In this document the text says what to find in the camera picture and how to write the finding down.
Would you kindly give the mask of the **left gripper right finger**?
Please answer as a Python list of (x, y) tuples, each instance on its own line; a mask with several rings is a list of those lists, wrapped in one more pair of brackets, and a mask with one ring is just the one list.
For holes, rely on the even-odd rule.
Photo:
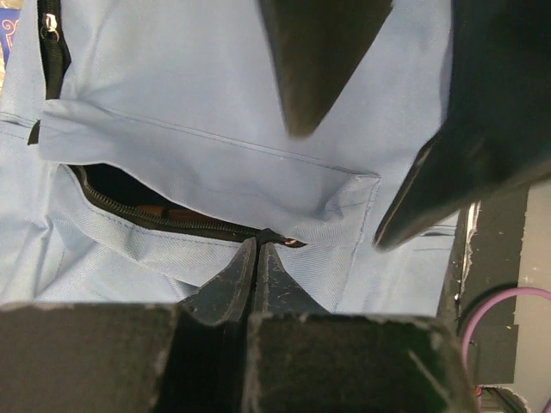
[(243, 412), (475, 412), (461, 351), (431, 317), (335, 315), (258, 256)]

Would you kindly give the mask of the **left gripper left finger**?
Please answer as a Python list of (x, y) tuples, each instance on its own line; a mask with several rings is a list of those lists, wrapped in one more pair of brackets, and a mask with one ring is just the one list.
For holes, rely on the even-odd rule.
[(236, 412), (257, 245), (176, 305), (4, 305), (4, 412)]

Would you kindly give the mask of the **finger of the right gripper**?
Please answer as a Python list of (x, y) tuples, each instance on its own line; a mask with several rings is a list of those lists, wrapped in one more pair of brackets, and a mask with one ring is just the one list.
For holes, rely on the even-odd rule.
[(371, 47), (387, 0), (273, 0), (257, 3), (288, 134), (311, 136)]
[(446, 117), (374, 236), (391, 250), (463, 207), (550, 177), (550, 4), (456, 1)]

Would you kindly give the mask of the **blue grey backpack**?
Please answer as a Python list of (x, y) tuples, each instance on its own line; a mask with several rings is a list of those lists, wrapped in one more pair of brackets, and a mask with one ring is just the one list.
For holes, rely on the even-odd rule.
[(441, 125), (452, 4), (396, 1), (315, 134), (290, 139), (252, 1), (64, 1), (71, 55), (45, 97), (38, 4), (1, 95), (1, 300), (177, 302), (235, 243), (140, 227), (86, 199), (128, 179), (209, 217), (301, 242), (285, 269), (324, 308), (436, 314), (455, 218), (396, 250), (375, 230)]

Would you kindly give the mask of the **Jane Eyre book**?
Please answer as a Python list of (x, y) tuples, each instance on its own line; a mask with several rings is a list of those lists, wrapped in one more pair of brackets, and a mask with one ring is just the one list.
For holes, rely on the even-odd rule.
[(23, 3), (23, 0), (1, 0), (1, 86), (3, 86), (6, 66), (13, 47), (15, 31), (17, 30)]

